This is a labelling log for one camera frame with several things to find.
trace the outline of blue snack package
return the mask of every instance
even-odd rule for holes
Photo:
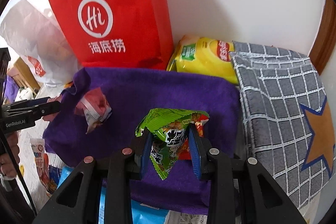
[[[62,170],[51,165],[49,165],[48,168],[49,168],[49,180],[50,180],[48,192],[50,194],[53,194],[59,185]]]
[[[62,184],[73,168],[63,167],[58,186]],[[106,187],[101,188],[98,224],[104,224]],[[133,224],[164,224],[169,210],[155,208],[143,203],[131,200]]]
[[[67,167],[67,166],[63,167],[62,174],[61,174],[61,177],[59,178],[57,188],[63,183],[63,181],[65,181],[65,179],[68,177],[68,175],[70,175],[72,170],[73,170],[73,168],[70,168],[70,167]]]

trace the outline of red lay's logo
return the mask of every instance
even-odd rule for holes
[[[38,61],[36,58],[28,56],[28,61],[33,64],[33,66],[35,68],[35,73],[38,76],[42,77],[43,75],[46,74],[46,72],[44,71],[44,69],[42,69],[40,61]]]
[[[223,61],[230,61],[229,56],[230,45],[224,41],[218,41],[217,45],[217,56]]]

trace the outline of wooden door frame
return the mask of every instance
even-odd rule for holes
[[[325,0],[320,28],[309,57],[321,75],[336,44],[336,4],[334,0]]]

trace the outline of green snack bag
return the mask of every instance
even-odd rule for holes
[[[179,158],[180,148],[186,140],[186,128],[190,123],[195,123],[201,114],[209,117],[205,111],[154,108],[136,128],[137,137],[146,127],[155,136],[151,160],[162,180],[167,178]]]

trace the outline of purple fabric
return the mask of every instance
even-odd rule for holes
[[[6,89],[5,89],[5,97],[13,103],[15,101],[15,98],[17,96],[17,93],[19,92],[20,87],[15,82],[15,80],[7,75],[7,82],[6,82]]]
[[[88,155],[99,159],[127,147],[137,125],[156,107],[207,111],[205,136],[214,147],[233,155],[239,92],[222,78],[149,69],[84,68],[73,82],[63,91],[60,113],[43,134],[47,150],[69,166]],[[74,115],[74,109],[87,91],[99,86],[112,115],[86,135],[85,117]],[[132,199],[189,214],[208,213],[209,186],[196,179],[190,160],[177,161],[164,181],[150,162],[143,180],[130,183]]]

